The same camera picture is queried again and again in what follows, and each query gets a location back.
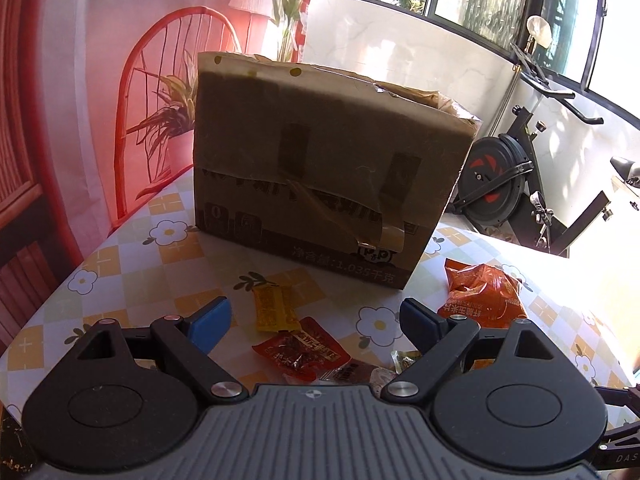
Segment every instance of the red chair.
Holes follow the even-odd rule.
[[[156,76],[175,75],[186,80],[185,60],[195,60],[197,53],[205,50],[242,53],[238,35],[226,16],[208,7],[187,7],[155,23],[127,57],[116,110],[116,226],[191,166],[187,151],[192,136],[191,140],[187,134],[167,139],[156,135],[151,126],[141,128],[140,124],[167,106],[162,98],[166,85]],[[177,162],[174,157],[178,167],[172,168],[169,141],[174,139],[183,143],[180,149],[185,153]]]

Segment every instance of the table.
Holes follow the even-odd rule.
[[[592,384],[631,385],[607,321],[562,297],[570,290],[569,260],[456,223],[443,218],[406,288],[391,290],[199,232],[189,171],[109,236],[31,318],[0,358],[0,400],[20,421],[29,394],[103,317],[123,327],[148,326],[167,314],[189,316],[217,296],[231,301],[233,321],[210,357],[249,390],[257,383],[283,383],[281,372],[251,348],[270,337],[255,329],[251,288],[263,279],[292,286],[299,319],[315,318],[353,358],[391,367],[391,350],[413,349],[396,322],[402,299],[437,310],[447,297],[446,258],[502,266],[521,279],[529,317]],[[634,420],[626,409],[609,412],[610,427]]]

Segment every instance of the cardboard box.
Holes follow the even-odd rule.
[[[323,67],[209,52],[198,74],[196,225],[403,288],[479,121],[437,92]]]

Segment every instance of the plant pot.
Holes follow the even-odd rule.
[[[169,137],[167,149],[171,173],[178,173],[193,164],[193,130]]]

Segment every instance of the tablecloth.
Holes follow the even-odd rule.
[[[391,350],[413,349],[397,322],[402,299],[412,297],[437,310],[447,297],[446,258],[501,266],[520,279],[527,314],[588,381],[630,385],[612,350],[615,338],[606,321],[556,300],[528,275],[526,269],[536,274],[542,266],[562,280],[568,272],[562,258],[465,231],[446,220],[438,224],[402,291],[307,266],[303,262],[312,255],[297,256],[287,260],[199,232],[189,171],[109,236],[22,329],[0,358],[0,400],[20,421],[29,394],[103,317],[123,327],[148,326],[167,314],[189,316],[217,296],[229,298],[233,320],[210,357],[250,390],[256,383],[282,383],[281,372],[251,348],[270,337],[255,329],[251,292],[265,282],[292,286],[298,318],[315,318],[353,358],[390,367]],[[632,420],[628,410],[610,410],[610,426],[625,420]]]

